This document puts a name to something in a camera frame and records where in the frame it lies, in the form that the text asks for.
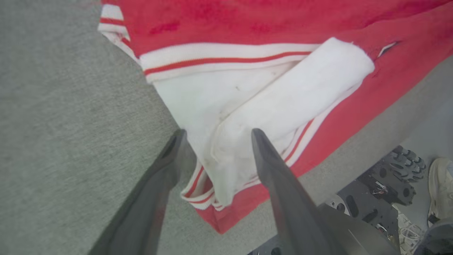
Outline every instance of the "gray fabric surface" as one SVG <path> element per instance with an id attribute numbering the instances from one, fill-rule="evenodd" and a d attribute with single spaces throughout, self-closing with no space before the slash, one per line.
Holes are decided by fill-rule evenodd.
<path id="1" fill-rule="evenodd" d="M 177 128 L 138 66 L 96 32 L 91 0 L 0 3 L 0 254 L 86 254 Z M 301 178 L 317 203 L 451 98 L 453 59 Z M 266 202 L 224 235 L 171 192 L 160 254 L 246 254 Z"/>

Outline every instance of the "white cloth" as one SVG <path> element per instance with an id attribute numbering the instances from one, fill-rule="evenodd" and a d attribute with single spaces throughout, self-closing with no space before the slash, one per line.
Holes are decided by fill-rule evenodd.
<path id="1" fill-rule="evenodd" d="M 187 130 L 216 199 L 227 206 L 256 178 L 253 128 L 284 153 L 297 128 L 347 97 L 373 70 L 363 50 L 331 38 L 299 63 L 192 74 L 154 85 Z"/>

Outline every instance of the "black wheel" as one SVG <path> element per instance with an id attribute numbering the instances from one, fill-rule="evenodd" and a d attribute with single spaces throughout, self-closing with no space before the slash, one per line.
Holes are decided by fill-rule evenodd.
<path id="1" fill-rule="evenodd" d="M 398 146 L 382 160 L 386 165 L 391 166 L 393 174 L 401 180 L 417 182 L 423 179 L 426 164 L 413 151 Z"/>

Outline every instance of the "white sneaker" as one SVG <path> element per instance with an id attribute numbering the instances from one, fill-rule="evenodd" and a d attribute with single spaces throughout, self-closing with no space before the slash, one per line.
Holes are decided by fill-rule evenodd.
<path id="1" fill-rule="evenodd" d="M 429 167 L 428 189 L 431 206 L 428 216 L 439 219 L 453 217 L 453 162 L 445 157 L 433 161 Z"/>

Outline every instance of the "red fabric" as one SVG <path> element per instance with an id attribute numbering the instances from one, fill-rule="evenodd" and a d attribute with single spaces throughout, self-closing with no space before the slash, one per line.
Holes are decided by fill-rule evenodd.
<path id="1" fill-rule="evenodd" d="M 136 55 L 171 45 L 353 42 L 375 71 L 325 119 L 292 166 L 300 176 L 414 87 L 453 53 L 449 0 L 119 0 Z M 391 43 L 381 57 L 381 49 Z M 236 194 L 222 211 L 197 210 L 224 233 L 268 199 L 262 185 Z"/>

